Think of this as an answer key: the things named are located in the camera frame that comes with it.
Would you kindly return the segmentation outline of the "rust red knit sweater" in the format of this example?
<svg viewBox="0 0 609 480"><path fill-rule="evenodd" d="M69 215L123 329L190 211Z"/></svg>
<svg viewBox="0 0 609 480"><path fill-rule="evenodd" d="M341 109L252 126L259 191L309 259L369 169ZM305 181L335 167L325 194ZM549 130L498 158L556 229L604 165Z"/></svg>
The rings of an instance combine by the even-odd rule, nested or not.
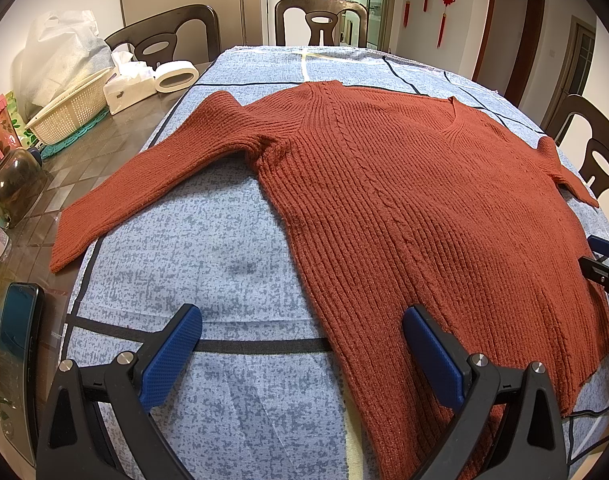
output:
<svg viewBox="0 0 609 480"><path fill-rule="evenodd" d="M533 148L454 98L337 81L245 105L212 92L62 213L50 267L232 156L280 219L385 478L415 472L447 422L403 341L412 304L498 364L542 360L563 414L609 354L607 299L581 274L589 245L572 209L597 200L553 140Z"/></svg>

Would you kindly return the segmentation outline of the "dark wooden chair right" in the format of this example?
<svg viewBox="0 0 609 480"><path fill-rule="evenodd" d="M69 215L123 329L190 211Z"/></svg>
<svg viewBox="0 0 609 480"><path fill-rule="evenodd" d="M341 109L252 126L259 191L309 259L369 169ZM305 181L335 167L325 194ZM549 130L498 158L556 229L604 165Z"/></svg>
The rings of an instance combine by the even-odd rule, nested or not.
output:
<svg viewBox="0 0 609 480"><path fill-rule="evenodd" d="M573 116L584 118L591 127L592 136L586 144L580 174L589 182L596 198L609 190L609 119L591 102L578 94L566 96L545 132L560 145L566 135L566 125Z"/></svg>

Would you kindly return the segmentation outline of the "dark wooden chair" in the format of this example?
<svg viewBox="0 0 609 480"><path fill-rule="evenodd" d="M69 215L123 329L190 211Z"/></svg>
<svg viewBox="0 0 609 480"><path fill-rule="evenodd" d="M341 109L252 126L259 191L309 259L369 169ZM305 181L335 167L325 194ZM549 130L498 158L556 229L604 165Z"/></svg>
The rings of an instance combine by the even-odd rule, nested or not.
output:
<svg viewBox="0 0 609 480"><path fill-rule="evenodd" d="M362 3L350 0L280 0L275 4L275 42L277 46L286 46L285 13L290 9L299 9L304 13L307 27L310 29L309 46L333 47L333 31L339 23L339 16L349 12L359 19L359 37L357 45L367 47L368 11Z"/></svg>
<svg viewBox="0 0 609 480"><path fill-rule="evenodd" d="M215 61L222 52L219 18L208 4L189 4L158 13L117 30L105 41L111 50L122 44L133 48L138 62L152 68L172 62L178 45L178 31L189 21L201 21L206 28L208 61Z"/></svg>
<svg viewBox="0 0 609 480"><path fill-rule="evenodd" d="M586 144L580 174L589 182L596 198L609 190L609 119L591 102L578 94L566 96L545 132L560 145L566 135L566 125L573 116L584 118L591 127L592 136Z"/></svg>

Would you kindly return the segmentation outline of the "black smartphone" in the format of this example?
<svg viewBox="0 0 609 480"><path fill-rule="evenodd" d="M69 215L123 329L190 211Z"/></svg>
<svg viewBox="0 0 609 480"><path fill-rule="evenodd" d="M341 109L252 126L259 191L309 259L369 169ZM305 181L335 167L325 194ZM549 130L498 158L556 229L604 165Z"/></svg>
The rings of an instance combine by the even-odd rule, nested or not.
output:
<svg viewBox="0 0 609 480"><path fill-rule="evenodd" d="M43 289L34 283L8 286L0 323L0 425L7 442L31 466L38 444L35 359Z"/></svg>

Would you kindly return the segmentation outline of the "blue checked table cloth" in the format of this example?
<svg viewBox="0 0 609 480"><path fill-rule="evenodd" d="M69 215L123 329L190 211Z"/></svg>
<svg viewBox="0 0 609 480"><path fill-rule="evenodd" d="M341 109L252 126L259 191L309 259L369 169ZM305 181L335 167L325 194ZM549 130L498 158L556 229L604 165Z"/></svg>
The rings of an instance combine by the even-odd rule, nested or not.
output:
<svg viewBox="0 0 609 480"><path fill-rule="evenodd" d="M456 96L535 147L543 131L496 91L359 48L236 47L167 114L143 151L209 94L242 105L304 81ZM62 359L110 362L182 304L204 319L198 351L152 415L195 479L378 479L337 360L306 304L284 229L238 156L221 159L84 256Z"/></svg>

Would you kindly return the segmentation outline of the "dark glass jar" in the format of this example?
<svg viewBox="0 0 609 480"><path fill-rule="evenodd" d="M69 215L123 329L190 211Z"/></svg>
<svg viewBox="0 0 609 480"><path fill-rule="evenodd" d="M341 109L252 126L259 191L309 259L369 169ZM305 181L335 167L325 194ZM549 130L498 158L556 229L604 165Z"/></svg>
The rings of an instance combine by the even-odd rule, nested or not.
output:
<svg viewBox="0 0 609 480"><path fill-rule="evenodd" d="M0 162L0 226L13 228L31 209L47 182L36 148L15 148Z"/></svg>

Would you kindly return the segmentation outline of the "teal crochet mat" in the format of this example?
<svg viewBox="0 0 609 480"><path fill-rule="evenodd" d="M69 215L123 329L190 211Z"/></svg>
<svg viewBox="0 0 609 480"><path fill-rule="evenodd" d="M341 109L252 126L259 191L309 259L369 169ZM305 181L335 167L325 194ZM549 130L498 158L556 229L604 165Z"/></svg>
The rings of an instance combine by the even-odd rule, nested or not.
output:
<svg viewBox="0 0 609 480"><path fill-rule="evenodd" d="M93 128L95 128L102 120L104 120L109 115L109 107L105 106L96 116L94 116L89 122L85 125L77 128L76 131L73 131L69 136L67 136L64 140L58 141L55 144L47 145L45 148L40 151L41 157L43 160L53 157L59 152L63 151L65 148L69 148L70 145L76 143L77 140L81 139L82 136L85 136L86 133L90 132Z"/></svg>

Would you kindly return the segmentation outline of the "green snack packet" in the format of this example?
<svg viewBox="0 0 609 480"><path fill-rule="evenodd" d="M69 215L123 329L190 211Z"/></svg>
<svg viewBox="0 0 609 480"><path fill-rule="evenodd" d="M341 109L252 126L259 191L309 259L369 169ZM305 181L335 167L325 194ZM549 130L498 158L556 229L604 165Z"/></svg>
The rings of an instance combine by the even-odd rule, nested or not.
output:
<svg viewBox="0 0 609 480"><path fill-rule="evenodd" d="M12 121L16 136L18 136L21 145L24 148L31 148L32 146L35 146L38 139L31 129L27 127L24 118L22 118L19 113L15 93L13 91L7 92L5 99L10 120Z"/></svg>

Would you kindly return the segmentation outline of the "cream woven plastic basket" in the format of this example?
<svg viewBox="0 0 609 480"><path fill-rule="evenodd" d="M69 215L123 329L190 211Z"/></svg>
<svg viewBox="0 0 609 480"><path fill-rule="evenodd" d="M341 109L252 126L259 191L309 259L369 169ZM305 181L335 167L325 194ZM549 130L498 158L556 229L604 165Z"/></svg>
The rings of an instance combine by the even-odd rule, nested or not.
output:
<svg viewBox="0 0 609 480"><path fill-rule="evenodd" d="M104 85L112 71L112 68L100 70L65 90L43 107L27 127L43 144L64 140L107 106Z"/></svg>

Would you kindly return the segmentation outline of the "white tissue box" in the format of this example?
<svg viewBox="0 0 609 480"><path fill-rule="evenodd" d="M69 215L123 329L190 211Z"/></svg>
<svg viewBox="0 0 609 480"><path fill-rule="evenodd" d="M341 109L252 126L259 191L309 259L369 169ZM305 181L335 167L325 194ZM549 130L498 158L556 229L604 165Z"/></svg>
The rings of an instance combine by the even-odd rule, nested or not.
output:
<svg viewBox="0 0 609 480"><path fill-rule="evenodd" d="M111 52L114 70L104 85L104 95L111 115L153 96L156 93L154 70L136 61L128 50Z"/></svg>

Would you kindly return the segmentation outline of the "dark wooden chair middle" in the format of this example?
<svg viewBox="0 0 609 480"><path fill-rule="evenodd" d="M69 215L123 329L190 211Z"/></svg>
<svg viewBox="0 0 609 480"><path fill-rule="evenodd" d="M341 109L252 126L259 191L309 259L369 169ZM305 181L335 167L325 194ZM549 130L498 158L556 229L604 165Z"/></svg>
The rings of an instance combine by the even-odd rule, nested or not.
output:
<svg viewBox="0 0 609 480"><path fill-rule="evenodd" d="M357 45L367 47L368 11L362 3L350 0L280 0L275 4L275 42L277 46L286 46L285 13L290 9L299 9L304 13L307 27L310 29L309 46L333 47L333 31L339 23L339 16L349 12L359 19L359 37Z"/></svg>

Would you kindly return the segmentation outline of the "white toilet paper roll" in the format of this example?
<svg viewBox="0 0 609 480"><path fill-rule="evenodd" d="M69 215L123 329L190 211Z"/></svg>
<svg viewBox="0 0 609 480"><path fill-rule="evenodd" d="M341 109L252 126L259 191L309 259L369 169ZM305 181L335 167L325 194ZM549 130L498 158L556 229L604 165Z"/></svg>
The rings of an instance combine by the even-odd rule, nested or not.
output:
<svg viewBox="0 0 609 480"><path fill-rule="evenodd" d="M160 64L154 70L154 86L159 93L172 93L190 88L199 78L199 72L190 61L172 61Z"/></svg>

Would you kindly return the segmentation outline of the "white plastic bag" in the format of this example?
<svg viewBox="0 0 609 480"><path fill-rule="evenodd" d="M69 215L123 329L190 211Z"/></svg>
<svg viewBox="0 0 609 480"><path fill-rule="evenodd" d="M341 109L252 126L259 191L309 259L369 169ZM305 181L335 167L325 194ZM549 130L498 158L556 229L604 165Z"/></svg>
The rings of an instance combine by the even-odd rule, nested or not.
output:
<svg viewBox="0 0 609 480"><path fill-rule="evenodd" d="M24 120L87 76L114 66L90 10L50 11L30 25L13 65L13 92Z"/></svg>

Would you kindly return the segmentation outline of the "dark wooden chair left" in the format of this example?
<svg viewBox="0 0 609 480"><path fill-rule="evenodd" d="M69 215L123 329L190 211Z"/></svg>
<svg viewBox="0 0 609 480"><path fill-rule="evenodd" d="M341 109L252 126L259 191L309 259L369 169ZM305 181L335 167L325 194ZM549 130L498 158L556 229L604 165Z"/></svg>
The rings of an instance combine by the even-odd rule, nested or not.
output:
<svg viewBox="0 0 609 480"><path fill-rule="evenodd" d="M219 18L208 4L189 4L158 13L117 30L105 41L111 50L122 44L133 48L138 62L152 68L172 62L178 45L178 31L189 21L201 21L206 28L208 61L215 61L222 52Z"/></svg>

